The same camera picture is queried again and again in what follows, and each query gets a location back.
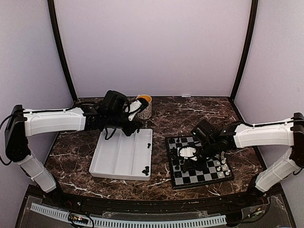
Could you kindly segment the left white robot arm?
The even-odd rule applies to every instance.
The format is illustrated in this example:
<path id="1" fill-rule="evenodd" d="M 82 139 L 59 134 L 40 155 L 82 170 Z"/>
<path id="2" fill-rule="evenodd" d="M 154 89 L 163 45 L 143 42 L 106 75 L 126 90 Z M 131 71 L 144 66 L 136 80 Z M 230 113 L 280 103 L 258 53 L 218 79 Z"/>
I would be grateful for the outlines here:
<path id="1" fill-rule="evenodd" d="M 79 103 L 71 108 L 32 110 L 22 105 L 14 106 L 12 113 L 3 122 L 7 124 L 4 132 L 5 155 L 10 162 L 17 163 L 21 169 L 45 192 L 48 199 L 57 207 L 67 203 L 53 175 L 39 161 L 28 144 L 28 137 L 62 131 L 106 131 L 109 140 L 117 129 L 131 136 L 142 127 L 135 116 L 142 112 L 149 102 L 137 98 L 130 102 L 128 98 L 113 90 L 107 91 L 102 101 L 97 103 Z"/>

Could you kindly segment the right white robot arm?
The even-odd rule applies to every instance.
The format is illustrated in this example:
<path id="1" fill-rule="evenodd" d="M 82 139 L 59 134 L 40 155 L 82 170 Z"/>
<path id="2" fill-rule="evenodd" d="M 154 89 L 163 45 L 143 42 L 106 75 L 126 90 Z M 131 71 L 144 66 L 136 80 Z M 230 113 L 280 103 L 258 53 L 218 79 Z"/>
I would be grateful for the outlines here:
<path id="1" fill-rule="evenodd" d="M 290 174 L 304 168 L 304 116 L 272 123 L 249 124 L 237 122 L 218 130 L 206 120 L 201 120 L 191 131 L 201 143 L 200 147 L 182 146 L 178 155 L 196 166 L 206 163 L 227 150 L 250 146 L 286 145 L 288 150 L 269 168 L 252 178 L 242 201 L 253 206 L 272 186 Z"/>

